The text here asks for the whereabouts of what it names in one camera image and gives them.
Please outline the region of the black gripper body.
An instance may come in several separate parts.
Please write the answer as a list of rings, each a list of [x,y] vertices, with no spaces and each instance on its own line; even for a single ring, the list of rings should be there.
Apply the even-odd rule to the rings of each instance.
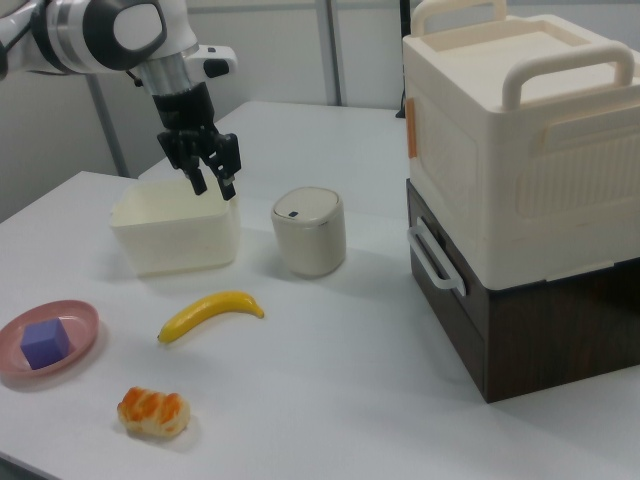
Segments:
[[[157,136],[165,153],[177,151],[180,133],[196,140],[203,139],[206,153],[216,151],[215,110],[205,83],[179,93],[155,95],[153,100],[165,128]]]

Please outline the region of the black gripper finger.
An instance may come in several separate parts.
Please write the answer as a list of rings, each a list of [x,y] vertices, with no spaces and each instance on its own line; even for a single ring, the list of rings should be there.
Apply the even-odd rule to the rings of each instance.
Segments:
[[[204,163],[214,173],[222,198],[231,200],[236,195],[235,174],[241,170],[239,142],[235,134],[209,132],[206,140]]]
[[[196,195],[203,194],[207,185],[199,167],[201,151],[192,133],[168,130],[157,139],[171,166],[184,173]]]

